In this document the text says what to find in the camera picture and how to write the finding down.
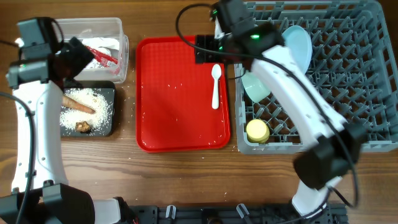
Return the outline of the white plastic spoon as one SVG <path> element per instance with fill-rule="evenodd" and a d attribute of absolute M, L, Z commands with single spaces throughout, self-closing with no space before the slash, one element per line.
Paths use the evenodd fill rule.
<path fill-rule="evenodd" d="M 211 76 L 213 77 L 213 95 L 211 107 L 216 110 L 219 107 L 219 89 L 218 89 L 218 81 L 221 78 L 222 71 L 221 66 L 219 64 L 215 64 L 211 70 Z"/>

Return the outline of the red and white wrapper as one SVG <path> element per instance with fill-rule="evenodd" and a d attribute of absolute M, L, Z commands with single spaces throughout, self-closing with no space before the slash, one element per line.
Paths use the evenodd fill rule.
<path fill-rule="evenodd" d="M 107 37 L 95 37 L 82 40 L 83 45 L 94 55 L 94 59 L 85 67 L 86 69 L 114 68 L 113 74 L 120 71 L 119 41 Z"/>

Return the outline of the white rice pile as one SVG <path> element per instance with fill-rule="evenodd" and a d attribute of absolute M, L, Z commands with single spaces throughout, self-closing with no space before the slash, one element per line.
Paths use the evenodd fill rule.
<path fill-rule="evenodd" d="M 93 131 L 104 132 L 109 128 L 113 112 L 113 90 L 101 93 L 99 88 L 70 88 L 65 90 L 65 96 L 77 103 L 87 106 L 95 111 L 89 114 L 76 109 L 62 107 L 60 112 L 60 126 L 67 131 L 75 131 L 77 123 L 86 121 Z"/>

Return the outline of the light green bowl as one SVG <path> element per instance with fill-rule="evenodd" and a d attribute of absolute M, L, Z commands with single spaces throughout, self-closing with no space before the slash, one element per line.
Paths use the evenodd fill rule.
<path fill-rule="evenodd" d="M 252 72 L 246 70 L 241 77 L 248 97 L 255 103 L 267 98 L 271 91 Z"/>

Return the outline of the brown food scrap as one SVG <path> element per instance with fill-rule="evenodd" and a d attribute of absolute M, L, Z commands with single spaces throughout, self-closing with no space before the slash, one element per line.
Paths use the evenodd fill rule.
<path fill-rule="evenodd" d="M 88 133 L 91 131 L 91 126 L 87 121 L 77 122 L 75 125 L 75 131 L 79 133 Z"/>

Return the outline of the large light blue plate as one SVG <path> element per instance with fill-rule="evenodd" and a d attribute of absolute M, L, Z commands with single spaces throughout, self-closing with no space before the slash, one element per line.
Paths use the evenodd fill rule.
<path fill-rule="evenodd" d="M 301 26 L 291 26 L 282 33 L 282 37 L 285 40 L 285 45 L 291 50 L 298 67 L 306 74 L 313 53 L 310 35 Z"/>

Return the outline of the yellow plastic cup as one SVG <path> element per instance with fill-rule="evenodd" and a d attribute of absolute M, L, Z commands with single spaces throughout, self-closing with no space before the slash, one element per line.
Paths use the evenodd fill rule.
<path fill-rule="evenodd" d="M 252 119 L 246 125 L 246 134 L 249 142 L 265 144 L 270 136 L 270 130 L 263 120 Z"/>

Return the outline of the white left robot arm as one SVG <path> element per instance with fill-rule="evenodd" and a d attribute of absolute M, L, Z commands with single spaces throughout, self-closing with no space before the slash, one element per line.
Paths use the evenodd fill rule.
<path fill-rule="evenodd" d="M 62 162 L 60 110 L 63 82 L 77 76 L 93 54 L 76 38 L 65 42 L 55 19 L 20 21 L 19 58 L 6 75 L 17 110 L 17 165 L 11 194 L 1 198 L 6 223 L 124 223 L 122 198 L 93 200 L 71 187 Z"/>

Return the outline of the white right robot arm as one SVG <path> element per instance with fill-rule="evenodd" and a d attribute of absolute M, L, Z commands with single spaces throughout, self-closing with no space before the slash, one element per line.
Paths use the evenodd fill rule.
<path fill-rule="evenodd" d="M 274 25 L 256 25 L 242 1 L 218 1 L 209 10 L 216 25 L 216 44 L 197 51 L 241 63 L 270 89 L 305 146 L 294 160 L 300 182 L 292 206 L 299 220 L 317 216 L 342 177 L 356 173 L 365 129 L 347 122 L 326 102 Z"/>

